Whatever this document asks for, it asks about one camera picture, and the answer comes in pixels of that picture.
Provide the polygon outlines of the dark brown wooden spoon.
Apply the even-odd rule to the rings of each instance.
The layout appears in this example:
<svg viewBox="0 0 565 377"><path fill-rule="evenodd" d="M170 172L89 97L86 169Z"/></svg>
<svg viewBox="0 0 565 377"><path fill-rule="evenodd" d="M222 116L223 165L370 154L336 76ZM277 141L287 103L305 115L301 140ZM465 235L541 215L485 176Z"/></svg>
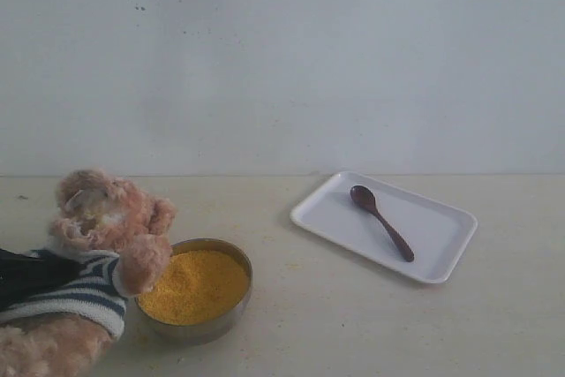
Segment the dark brown wooden spoon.
<svg viewBox="0 0 565 377"><path fill-rule="evenodd" d="M400 233L385 219L377 208L374 194L363 185L354 185L350 188L350 198L355 205L373 215L388 233L391 241L406 262L413 262L415 254Z"/></svg>

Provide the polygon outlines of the white rectangular plastic tray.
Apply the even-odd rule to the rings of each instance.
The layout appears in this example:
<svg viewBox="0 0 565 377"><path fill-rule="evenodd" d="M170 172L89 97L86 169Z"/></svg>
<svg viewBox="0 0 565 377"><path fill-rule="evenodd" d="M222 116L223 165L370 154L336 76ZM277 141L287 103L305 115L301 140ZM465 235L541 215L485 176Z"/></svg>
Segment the white rectangular plastic tray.
<svg viewBox="0 0 565 377"><path fill-rule="evenodd" d="M350 189L362 185L384 218L400 232L415 260L403 259L378 220L354 205ZM477 227L470 213L353 171L334 174L290 212L300 228L414 281L444 283Z"/></svg>

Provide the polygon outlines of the steel bowl of yellow millet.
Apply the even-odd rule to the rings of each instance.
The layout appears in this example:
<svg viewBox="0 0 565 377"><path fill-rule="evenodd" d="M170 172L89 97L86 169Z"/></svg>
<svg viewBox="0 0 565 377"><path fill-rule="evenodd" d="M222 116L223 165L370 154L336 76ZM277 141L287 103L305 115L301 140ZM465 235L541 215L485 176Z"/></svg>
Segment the steel bowl of yellow millet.
<svg viewBox="0 0 565 377"><path fill-rule="evenodd" d="M252 263L238 246L214 238L173 245L165 273L136 298L147 325L177 343L203 344L228 333L252 294Z"/></svg>

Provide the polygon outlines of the tan teddy bear striped sweater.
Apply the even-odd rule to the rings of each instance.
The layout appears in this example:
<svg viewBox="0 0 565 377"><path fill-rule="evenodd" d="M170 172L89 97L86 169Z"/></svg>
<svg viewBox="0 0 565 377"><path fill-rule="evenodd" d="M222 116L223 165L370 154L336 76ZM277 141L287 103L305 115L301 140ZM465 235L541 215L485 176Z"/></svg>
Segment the tan teddy bear striped sweater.
<svg viewBox="0 0 565 377"><path fill-rule="evenodd" d="M75 260L74 280L1 308L4 376L80 376L124 333L131 298L149 292L172 254L170 200L100 170L75 170L56 188L47 244Z"/></svg>

